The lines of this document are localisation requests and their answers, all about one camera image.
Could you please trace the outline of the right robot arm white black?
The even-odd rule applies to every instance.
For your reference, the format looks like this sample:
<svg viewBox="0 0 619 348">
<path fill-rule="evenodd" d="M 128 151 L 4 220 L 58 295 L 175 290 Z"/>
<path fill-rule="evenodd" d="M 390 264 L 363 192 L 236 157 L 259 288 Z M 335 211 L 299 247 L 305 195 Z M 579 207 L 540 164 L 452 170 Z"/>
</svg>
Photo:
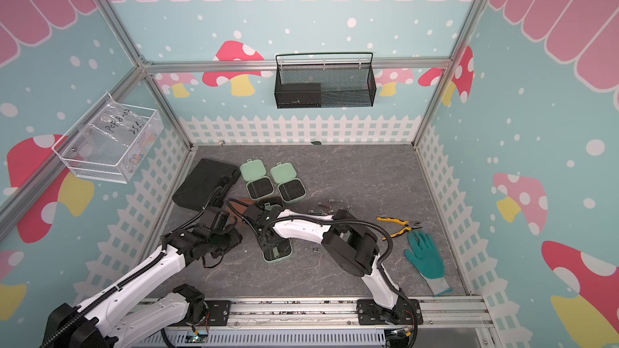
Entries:
<svg viewBox="0 0 619 348">
<path fill-rule="evenodd" d="M 372 299 L 357 301 L 359 324 L 422 325 L 419 303 L 409 299 L 385 270 L 384 261 L 393 250 L 393 242 L 388 241 L 385 252 L 380 252 L 376 233 L 384 231 L 381 227 L 342 209 L 333 215 L 317 216 L 279 205 L 254 204 L 237 217 L 254 231 L 269 262 L 289 256 L 291 241 L 300 239 L 322 246 L 342 270 L 360 278 Z"/>
</svg>

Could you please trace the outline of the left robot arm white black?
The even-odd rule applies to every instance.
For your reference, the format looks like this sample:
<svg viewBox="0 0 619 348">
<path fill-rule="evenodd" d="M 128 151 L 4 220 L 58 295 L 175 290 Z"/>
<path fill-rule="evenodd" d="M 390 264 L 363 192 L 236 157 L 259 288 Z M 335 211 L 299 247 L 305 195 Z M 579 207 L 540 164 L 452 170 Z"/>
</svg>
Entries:
<svg viewBox="0 0 619 348">
<path fill-rule="evenodd" d="M 155 288 L 195 261 L 211 256 L 222 262 L 240 245 L 242 235 L 228 212 L 206 207 L 202 220 L 161 236 L 161 245 L 101 293 L 76 306 L 62 304 L 49 315 L 43 347 L 130 347 L 166 327 L 184 323 L 192 329 L 207 325 L 213 316 L 204 294 L 191 285 L 180 285 L 156 303 L 135 311 Z"/>
</svg>

